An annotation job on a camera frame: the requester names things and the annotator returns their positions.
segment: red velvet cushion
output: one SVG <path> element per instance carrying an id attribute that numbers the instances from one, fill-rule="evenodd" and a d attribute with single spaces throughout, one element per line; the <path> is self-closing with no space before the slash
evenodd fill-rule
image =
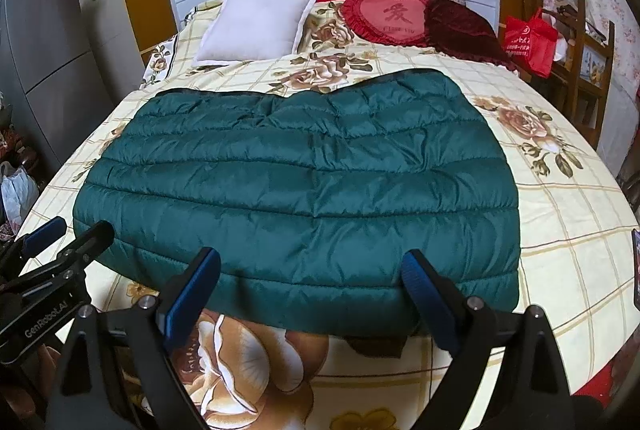
<path id="1" fill-rule="evenodd" d="M 452 0 L 429 0 L 424 14 L 428 46 L 460 60 L 483 61 L 516 70 L 482 16 Z"/>
<path id="2" fill-rule="evenodd" d="M 383 45 L 426 47 L 426 0 L 345 0 L 342 15 L 359 37 Z"/>

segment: green quilted jacket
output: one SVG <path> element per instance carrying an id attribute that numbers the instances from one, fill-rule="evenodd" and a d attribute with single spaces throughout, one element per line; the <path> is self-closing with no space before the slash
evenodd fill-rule
<path id="1" fill-rule="evenodd" d="M 465 294 L 518 301 L 518 194 L 480 113 L 410 69 L 283 98 L 177 89 L 146 103 L 89 171 L 76 233 L 111 222 L 100 262 L 158 289 L 203 246 L 207 306 L 342 336 L 421 331 L 399 264 L 420 249 Z"/>

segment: blue gripper pad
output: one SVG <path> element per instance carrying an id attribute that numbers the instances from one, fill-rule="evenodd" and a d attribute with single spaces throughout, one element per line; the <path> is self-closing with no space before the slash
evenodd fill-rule
<path id="1" fill-rule="evenodd" d="M 54 217 L 41 225 L 33 233 L 29 233 L 22 243 L 22 259 L 37 257 L 59 238 L 65 236 L 66 222 L 62 217 Z"/>
<path id="2" fill-rule="evenodd" d="M 460 341 L 456 334 L 456 319 L 443 300 L 421 262 L 427 266 L 422 255 L 416 256 L 408 251 L 402 257 L 400 276 L 404 288 L 409 293 L 420 318 L 427 325 L 438 348 L 447 350 L 452 356 L 460 350 Z"/>
<path id="3" fill-rule="evenodd" d="M 167 304 L 164 316 L 162 316 L 164 309 L 160 305 L 156 320 L 161 333 L 164 334 L 164 349 L 167 353 L 179 349 L 186 343 L 200 312 L 218 283 L 221 266 L 218 251 L 203 247 L 180 276 L 180 278 L 186 278 L 187 282 L 184 285 L 180 284 L 182 287 L 179 292 L 176 291 L 175 301 Z M 163 303 L 171 300 L 170 295 L 169 298 L 164 299 Z"/>

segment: bed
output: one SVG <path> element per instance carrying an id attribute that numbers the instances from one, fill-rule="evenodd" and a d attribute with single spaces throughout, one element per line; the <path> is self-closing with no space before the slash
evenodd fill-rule
<path id="1" fill-rule="evenodd" d="M 140 90 L 129 94 L 63 165 L 21 233 L 56 215 L 72 225 L 72 207 L 87 172 L 161 90 L 289 96 L 302 90 L 330 92 L 406 68 L 434 68 L 481 112 L 513 172 L 522 247 L 516 310 L 534 303 L 545 308 L 572 392 L 615 355 L 640 321 L 633 305 L 630 239 L 638 224 L 603 162 L 561 113 L 504 67 L 360 39 L 345 25 L 340 1 L 315 5 L 297 54 L 194 69 L 191 60 L 222 2 L 199 5 L 185 29 L 156 48 Z M 26 270 L 53 259 L 73 236 L 69 228 Z M 97 262 L 87 268 L 86 284 L 93 303 L 103 310 L 128 307 L 153 293 Z M 211 311 L 203 311 L 187 347 L 172 359 L 212 428 L 293 425 L 310 430 L 408 428 L 450 362 L 429 337 L 349 340 L 268 328 Z M 494 350 L 466 428 L 479 423 L 501 359 L 502 351 Z"/>

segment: picture frame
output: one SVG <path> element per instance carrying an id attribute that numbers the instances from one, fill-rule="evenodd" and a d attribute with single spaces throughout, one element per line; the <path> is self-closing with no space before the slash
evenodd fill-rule
<path id="1" fill-rule="evenodd" d="M 602 88 L 602 78 L 607 66 L 607 59 L 600 53 L 585 45 L 582 50 L 580 77 Z"/>

